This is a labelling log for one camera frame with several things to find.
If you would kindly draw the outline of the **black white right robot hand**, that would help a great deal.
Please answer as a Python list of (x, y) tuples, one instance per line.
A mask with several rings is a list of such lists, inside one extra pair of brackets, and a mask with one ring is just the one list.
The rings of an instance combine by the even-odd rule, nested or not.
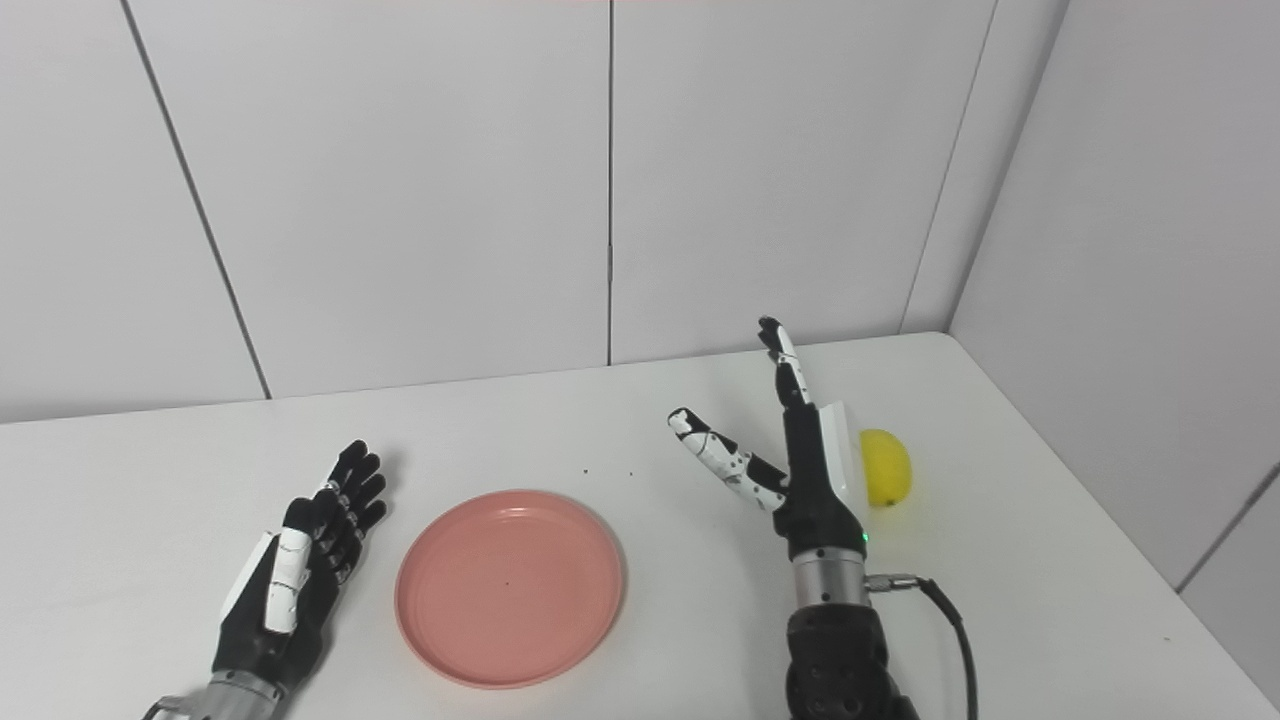
[(667, 425), (717, 480), (771, 516), (774, 533), (787, 542), (790, 559), (827, 548), (864, 559), (867, 533), (832, 486), (820, 410), (812, 400), (795, 345), (773, 316), (760, 316), (758, 324), (758, 337), (774, 364), (788, 465), (780, 469), (748, 452), (687, 407), (673, 410)]

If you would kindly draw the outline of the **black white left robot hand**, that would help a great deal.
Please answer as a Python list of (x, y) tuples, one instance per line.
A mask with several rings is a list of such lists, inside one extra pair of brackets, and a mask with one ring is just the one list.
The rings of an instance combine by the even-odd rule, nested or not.
[(311, 497), (294, 498), (244, 565), (221, 616), (216, 674), (252, 676), (287, 694), (324, 653), (325, 626), (369, 532), (387, 515), (381, 460), (356, 439)]

